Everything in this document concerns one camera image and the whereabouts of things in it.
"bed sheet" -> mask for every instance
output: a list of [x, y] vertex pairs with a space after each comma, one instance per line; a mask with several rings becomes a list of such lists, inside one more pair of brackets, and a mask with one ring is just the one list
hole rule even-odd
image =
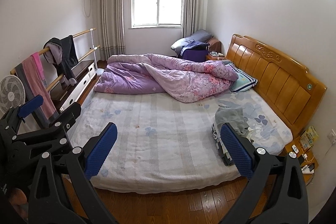
[[118, 138], [91, 183], [117, 192], [160, 193], [203, 188], [239, 176], [226, 167], [212, 137], [214, 97], [182, 103], [167, 93], [95, 93], [73, 134], [83, 146], [114, 122]]
[[293, 140], [291, 130], [274, 113], [271, 107], [253, 89], [231, 93], [226, 91], [216, 96], [218, 105], [243, 108], [248, 118], [251, 140], [254, 147], [263, 147], [272, 155], [279, 155], [286, 144]]

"window frame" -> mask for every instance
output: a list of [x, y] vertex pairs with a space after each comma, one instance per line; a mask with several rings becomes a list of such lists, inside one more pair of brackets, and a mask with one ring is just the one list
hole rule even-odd
[[181, 24], [159, 24], [159, 8], [160, 8], [160, 0], [157, 0], [157, 14], [156, 14], [156, 24], [134, 24], [134, 0], [132, 0], [132, 9], [131, 9], [131, 29], [136, 28], [157, 28], [157, 27], [170, 27], [170, 28], [182, 28], [182, 20], [183, 20], [183, 3], [184, 0], [182, 0], [181, 3]]

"wooden nightstand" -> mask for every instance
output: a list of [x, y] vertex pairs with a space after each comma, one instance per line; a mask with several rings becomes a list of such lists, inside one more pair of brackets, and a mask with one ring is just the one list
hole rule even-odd
[[[293, 148], [292, 148], [292, 145], [295, 145], [295, 146], [298, 148], [299, 152], [296, 154], [296, 156], [297, 156], [297, 157], [300, 157], [300, 156], [303, 154], [303, 148], [301, 147], [301, 144], [300, 144], [300, 136], [297, 137], [296, 139], [294, 139], [294, 140], [293, 140], [292, 142], [290, 142], [289, 144], [287, 144], [287, 145], [285, 146], [285, 148], [284, 148], [284, 151], [285, 151], [286, 153], [289, 153], [289, 152], [291, 152], [291, 151], [294, 152], [294, 150], [293, 150]], [[311, 150], [309, 150], [308, 152], [305, 152], [305, 154], [307, 154], [307, 156], [308, 156], [306, 160], [309, 161], [309, 163], [304, 161], [304, 162], [301, 164], [301, 167], [303, 167], [303, 166], [305, 166], [305, 165], [309, 165], [309, 164], [311, 164], [311, 163], [315, 163], [315, 169], [314, 169], [314, 172], [315, 172], [315, 171], [316, 171], [316, 168], [319, 166], [319, 164], [317, 163], [317, 160], [315, 159], [315, 157], [314, 157], [314, 155], [313, 155], [313, 153], [312, 153]], [[312, 175], [310, 175], [310, 174], [304, 174], [303, 177], [304, 177], [305, 182], [307, 183], [307, 182], [309, 182], [309, 180], [311, 179]]]
[[225, 60], [225, 57], [222, 56], [222, 57], [217, 57], [217, 56], [212, 56], [211, 54], [208, 54], [206, 56], [206, 60], [213, 60], [213, 61], [217, 61], [217, 60]]

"curtain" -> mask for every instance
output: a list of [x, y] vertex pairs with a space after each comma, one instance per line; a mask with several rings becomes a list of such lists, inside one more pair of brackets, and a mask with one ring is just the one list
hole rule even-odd
[[182, 34], [188, 37], [203, 28], [204, 0], [184, 0]]
[[111, 55], [124, 54], [123, 0], [96, 0], [95, 20], [100, 58], [107, 60]]

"blue pillow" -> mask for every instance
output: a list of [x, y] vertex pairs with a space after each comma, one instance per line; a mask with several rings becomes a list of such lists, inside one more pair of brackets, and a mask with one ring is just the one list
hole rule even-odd
[[209, 34], [203, 29], [198, 30], [197, 32], [193, 33], [191, 36], [186, 37], [187, 41], [199, 41], [205, 43], [208, 41], [210, 38], [212, 38], [213, 35]]
[[230, 87], [232, 93], [249, 90], [251, 87], [255, 86], [258, 83], [257, 79], [251, 77], [242, 70], [237, 69], [233, 63], [228, 64], [227, 66], [233, 68], [238, 74], [238, 80], [234, 82]]
[[181, 38], [177, 40], [173, 45], [171, 45], [171, 49], [176, 52], [177, 55], [179, 55], [183, 49], [184, 46], [188, 45], [189, 41], [187, 41], [185, 38]]

